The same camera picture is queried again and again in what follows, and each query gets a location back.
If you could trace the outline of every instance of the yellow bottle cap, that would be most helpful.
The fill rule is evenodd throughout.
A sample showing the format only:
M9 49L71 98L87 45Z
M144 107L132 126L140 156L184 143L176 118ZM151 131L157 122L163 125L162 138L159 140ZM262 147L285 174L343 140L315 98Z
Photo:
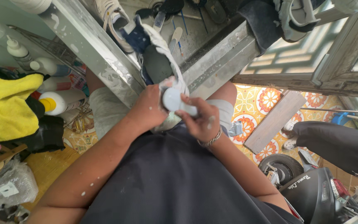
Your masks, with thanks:
M56 102L52 98L43 98L40 99L41 102L45 107L45 112L54 110L56 108Z

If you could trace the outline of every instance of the wooden plank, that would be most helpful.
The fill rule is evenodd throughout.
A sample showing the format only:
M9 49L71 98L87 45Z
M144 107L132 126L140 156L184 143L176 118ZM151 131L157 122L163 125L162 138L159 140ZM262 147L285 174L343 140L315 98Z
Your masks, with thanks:
M8 159L11 156L16 155L17 153L19 153L25 149L27 149L27 145L25 145L25 144L17 146L16 148L10 150L10 152L6 152L6 153L0 155L0 162Z
M283 97L255 128L249 138L244 142L244 147L258 154L294 114L306 103L306 99L300 92L286 90Z

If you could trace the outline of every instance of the black pants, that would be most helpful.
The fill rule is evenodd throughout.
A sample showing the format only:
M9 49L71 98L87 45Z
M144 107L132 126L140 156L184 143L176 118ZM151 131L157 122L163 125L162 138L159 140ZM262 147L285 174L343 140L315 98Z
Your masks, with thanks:
M321 156L345 172L358 173L358 130L328 122L305 121L294 125L297 146Z

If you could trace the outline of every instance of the tiled floor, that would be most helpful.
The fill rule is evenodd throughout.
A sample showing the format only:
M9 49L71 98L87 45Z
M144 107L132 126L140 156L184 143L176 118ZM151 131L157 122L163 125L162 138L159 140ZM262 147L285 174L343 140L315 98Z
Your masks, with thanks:
M259 164L263 158L273 153L284 153L300 161L297 150L283 151L281 149L283 143L291 137L291 133L280 131L258 155L254 155L242 146L242 143L279 101L281 90L244 85L236 86L237 101L232 121L242 121L244 131L243 134L231 138L237 148L247 155L255 164ZM302 94L307 99L304 107L344 109L343 104L337 96L323 96L317 93ZM330 122L333 118L332 115L333 112L300 110L292 117L292 120ZM86 131L84 133L78 134L72 132L71 129L66 128L63 135L64 142L80 154L84 153L97 142L92 114L87 116L84 121L86 124ZM348 122L346 126L355 128L355 125L352 122ZM315 160L318 160L318 155L315 155L314 153L311 153L311 155Z

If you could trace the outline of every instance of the bubble wrap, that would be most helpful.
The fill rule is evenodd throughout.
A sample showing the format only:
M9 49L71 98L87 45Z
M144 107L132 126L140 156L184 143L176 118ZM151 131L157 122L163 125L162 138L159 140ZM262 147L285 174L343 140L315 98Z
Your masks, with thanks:
M5 197L0 193L0 207L5 204L6 207L18 205L25 202L34 202L38 194L37 183L34 175L26 165L18 160L11 160L0 172L0 188L1 186L11 185L16 187L18 193Z

